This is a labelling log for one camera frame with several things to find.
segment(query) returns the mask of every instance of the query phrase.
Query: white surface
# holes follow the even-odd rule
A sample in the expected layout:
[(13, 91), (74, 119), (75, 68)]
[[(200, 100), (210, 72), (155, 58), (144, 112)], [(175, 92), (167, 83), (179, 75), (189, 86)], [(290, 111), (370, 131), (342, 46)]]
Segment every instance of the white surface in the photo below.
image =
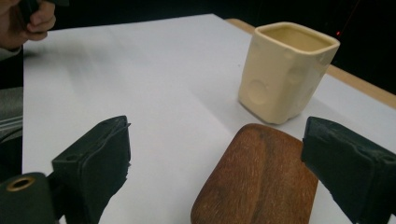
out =
[[(132, 123), (128, 180), (101, 223), (190, 223), (201, 187), (245, 124), (238, 102), (250, 35), (203, 15), (49, 33), (25, 45), (23, 171), (50, 161), (98, 122)], [(396, 111), (325, 76), (303, 113), (275, 126), (299, 139), (331, 119), (394, 151)], [(311, 223), (349, 223), (321, 185)]]

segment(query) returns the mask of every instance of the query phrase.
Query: black sleeve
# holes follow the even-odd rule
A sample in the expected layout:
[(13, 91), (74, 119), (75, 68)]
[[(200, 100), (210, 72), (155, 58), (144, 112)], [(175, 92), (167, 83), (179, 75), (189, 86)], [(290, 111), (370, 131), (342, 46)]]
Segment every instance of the black sleeve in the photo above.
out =
[(23, 86), (23, 50), (0, 62), (0, 90)]

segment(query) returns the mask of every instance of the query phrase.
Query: wooden coaster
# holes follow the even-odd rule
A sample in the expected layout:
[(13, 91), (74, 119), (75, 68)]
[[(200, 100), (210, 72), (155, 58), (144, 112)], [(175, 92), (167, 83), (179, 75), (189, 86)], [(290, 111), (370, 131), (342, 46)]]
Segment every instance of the wooden coaster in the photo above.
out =
[(244, 126), (201, 189), (191, 223), (308, 223), (318, 179), (302, 148), (276, 129)]

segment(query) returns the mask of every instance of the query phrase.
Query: cup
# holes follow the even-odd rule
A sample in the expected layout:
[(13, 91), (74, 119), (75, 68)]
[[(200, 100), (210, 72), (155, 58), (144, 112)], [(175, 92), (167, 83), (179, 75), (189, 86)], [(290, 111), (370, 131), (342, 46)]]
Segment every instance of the cup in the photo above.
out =
[(300, 114), (332, 61), (340, 42), (293, 22), (257, 27), (250, 41), (239, 102), (268, 123)]

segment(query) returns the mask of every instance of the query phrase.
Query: hand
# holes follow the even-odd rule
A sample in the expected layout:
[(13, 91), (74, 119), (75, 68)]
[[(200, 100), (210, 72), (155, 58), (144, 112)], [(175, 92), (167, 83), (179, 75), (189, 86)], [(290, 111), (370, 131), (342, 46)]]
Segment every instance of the hand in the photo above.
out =
[(24, 27), (18, 3), (21, 0), (0, 0), (0, 48), (17, 49), (28, 40), (42, 40), (56, 22), (55, 5), (37, 0), (38, 11), (32, 14)]

